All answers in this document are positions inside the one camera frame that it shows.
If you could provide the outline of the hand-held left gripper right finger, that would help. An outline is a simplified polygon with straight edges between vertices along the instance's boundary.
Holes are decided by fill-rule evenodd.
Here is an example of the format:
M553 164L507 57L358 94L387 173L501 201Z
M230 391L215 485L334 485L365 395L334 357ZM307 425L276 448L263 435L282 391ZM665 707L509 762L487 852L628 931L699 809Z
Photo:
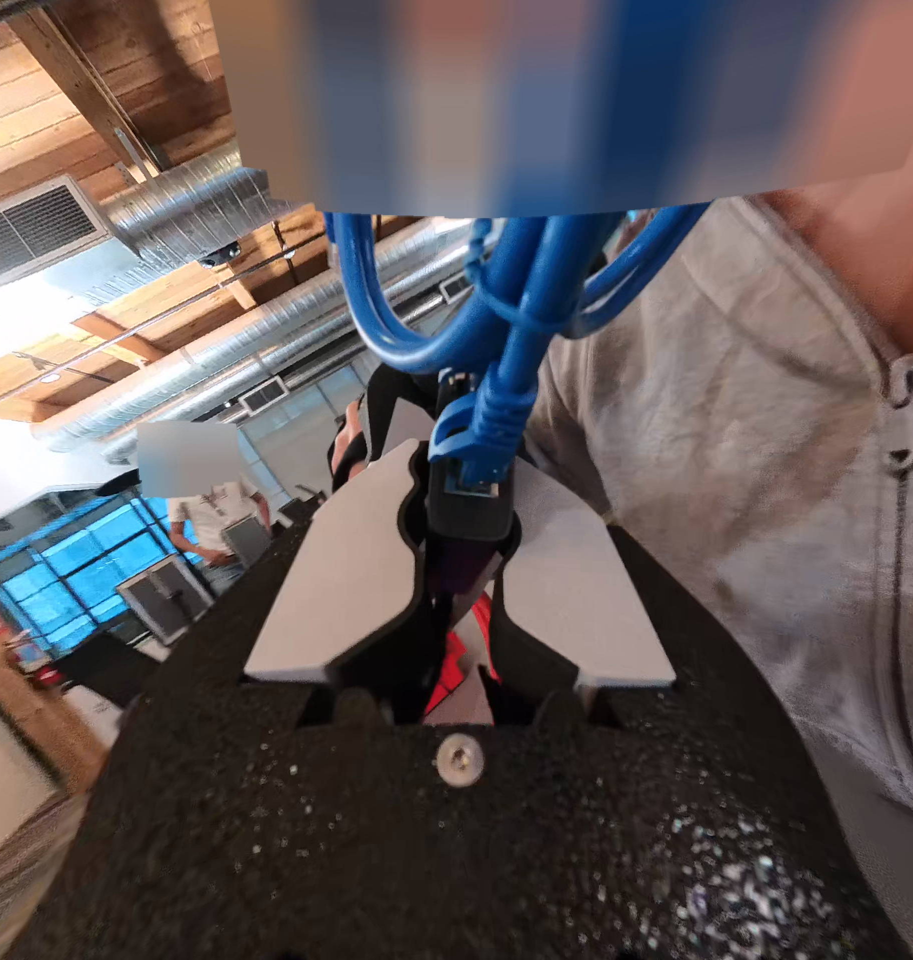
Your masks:
M512 690L666 689L677 674L603 519L518 460L520 536L498 570L490 653Z

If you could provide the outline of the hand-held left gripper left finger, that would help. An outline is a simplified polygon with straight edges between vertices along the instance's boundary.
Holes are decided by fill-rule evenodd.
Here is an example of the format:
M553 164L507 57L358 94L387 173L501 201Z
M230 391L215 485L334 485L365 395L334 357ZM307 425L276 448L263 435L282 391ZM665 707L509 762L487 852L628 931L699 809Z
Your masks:
M416 612L423 559L406 514L425 449L403 440L314 514L245 663L247 679L346 684L378 635Z

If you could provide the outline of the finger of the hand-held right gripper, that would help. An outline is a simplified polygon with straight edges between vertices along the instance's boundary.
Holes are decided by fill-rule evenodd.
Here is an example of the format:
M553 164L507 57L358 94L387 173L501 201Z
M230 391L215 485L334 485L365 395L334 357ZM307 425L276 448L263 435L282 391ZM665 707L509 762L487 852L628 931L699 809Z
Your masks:
M432 434L432 416L422 407L404 398L392 397L392 409L365 397L366 464L370 467L385 453L403 442L426 442Z

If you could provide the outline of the black network adapter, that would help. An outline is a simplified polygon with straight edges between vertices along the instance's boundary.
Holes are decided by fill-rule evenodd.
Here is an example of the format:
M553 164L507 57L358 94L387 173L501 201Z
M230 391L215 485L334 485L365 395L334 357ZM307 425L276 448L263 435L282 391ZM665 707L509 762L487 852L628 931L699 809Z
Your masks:
M431 595L467 594L490 562L515 548L516 468L494 485L460 486L461 463L432 462L426 496L426 584Z

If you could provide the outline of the person's right hand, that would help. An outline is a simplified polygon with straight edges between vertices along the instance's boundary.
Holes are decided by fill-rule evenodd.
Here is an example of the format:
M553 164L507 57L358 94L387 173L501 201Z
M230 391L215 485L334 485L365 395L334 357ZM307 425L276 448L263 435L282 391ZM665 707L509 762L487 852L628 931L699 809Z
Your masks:
M349 404L329 452L330 488L336 493L361 473L368 462L367 436L360 418L360 402Z

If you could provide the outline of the small vent grille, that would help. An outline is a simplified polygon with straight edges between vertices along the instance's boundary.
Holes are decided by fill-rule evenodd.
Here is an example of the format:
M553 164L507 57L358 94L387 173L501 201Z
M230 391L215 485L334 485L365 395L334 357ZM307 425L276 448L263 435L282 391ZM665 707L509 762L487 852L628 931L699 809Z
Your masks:
M242 393L237 401L247 416L254 417L281 402L290 394L286 383L279 376L269 378L257 387Z

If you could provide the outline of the person's grey sweater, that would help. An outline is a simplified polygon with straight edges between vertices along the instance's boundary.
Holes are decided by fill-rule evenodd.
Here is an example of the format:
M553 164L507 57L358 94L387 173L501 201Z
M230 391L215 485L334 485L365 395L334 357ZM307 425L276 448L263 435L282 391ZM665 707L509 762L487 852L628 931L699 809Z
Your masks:
M537 463L716 617L805 741L913 812L913 354L762 200L555 339Z

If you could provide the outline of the grey monitor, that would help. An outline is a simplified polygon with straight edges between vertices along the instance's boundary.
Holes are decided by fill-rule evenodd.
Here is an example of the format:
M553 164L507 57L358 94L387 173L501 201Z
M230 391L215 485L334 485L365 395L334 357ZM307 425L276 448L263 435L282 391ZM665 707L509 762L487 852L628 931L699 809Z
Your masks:
M214 604L210 588L178 555L151 564L115 592L164 647L182 639Z

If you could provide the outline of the red fire extinguisher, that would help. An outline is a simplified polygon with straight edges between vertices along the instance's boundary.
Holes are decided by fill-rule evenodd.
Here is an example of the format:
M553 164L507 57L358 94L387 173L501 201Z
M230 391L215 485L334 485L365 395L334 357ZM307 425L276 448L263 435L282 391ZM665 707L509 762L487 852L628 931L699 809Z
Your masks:
M65 684L54 659L25 633L8 639L4 650L7 664L35 689L58 690Z

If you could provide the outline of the ceiling vent grille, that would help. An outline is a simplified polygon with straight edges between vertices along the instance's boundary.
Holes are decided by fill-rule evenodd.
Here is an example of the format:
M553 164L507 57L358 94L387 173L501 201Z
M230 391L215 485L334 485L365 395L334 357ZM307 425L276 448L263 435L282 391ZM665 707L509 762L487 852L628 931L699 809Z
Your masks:
M99 206L61 175L0 200L0 287L113 239Z

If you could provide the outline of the long silver air duct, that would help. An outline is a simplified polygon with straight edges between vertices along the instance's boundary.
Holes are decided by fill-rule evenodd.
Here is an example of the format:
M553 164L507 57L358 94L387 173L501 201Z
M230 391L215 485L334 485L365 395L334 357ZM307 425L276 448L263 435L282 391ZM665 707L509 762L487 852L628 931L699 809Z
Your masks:
M431 217L406 226L375 245L378 280L397 307L463 267L472 218ZM282 346L331 319L349 313L339 269L325 270L187 346L177 357L201 380L265 350Z
M48 450L70 453L94 447L111 464L136 458L139 426L153 423L236 423L247 416L243 395L281 378L285 391L309 383L341 366L347 357L366 349L348 316L326 318L292 331L282 342L248 354L223 352L220 368L152 364L147 374L123 380L123 390L106 388L92 403L73 406L68 416L56 416L32 428L35 440Z

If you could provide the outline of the wide silver air duct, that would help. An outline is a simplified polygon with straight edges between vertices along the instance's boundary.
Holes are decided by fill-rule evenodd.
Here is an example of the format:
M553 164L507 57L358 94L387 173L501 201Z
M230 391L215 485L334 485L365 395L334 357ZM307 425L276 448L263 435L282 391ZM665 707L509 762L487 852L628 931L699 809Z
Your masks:
M267 172L245 166L231 139L128 188L101 209L142 263L169 272L304 205L273 194Z

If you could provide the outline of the wooden post with red signs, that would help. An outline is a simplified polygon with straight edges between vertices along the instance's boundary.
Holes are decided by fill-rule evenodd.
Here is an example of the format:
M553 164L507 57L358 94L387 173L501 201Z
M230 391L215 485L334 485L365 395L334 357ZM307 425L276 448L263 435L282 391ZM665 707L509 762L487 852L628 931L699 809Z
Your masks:
M82 795L93 789L110 748L60 693L37 690L7 664L1 636L0 713L68 794Z

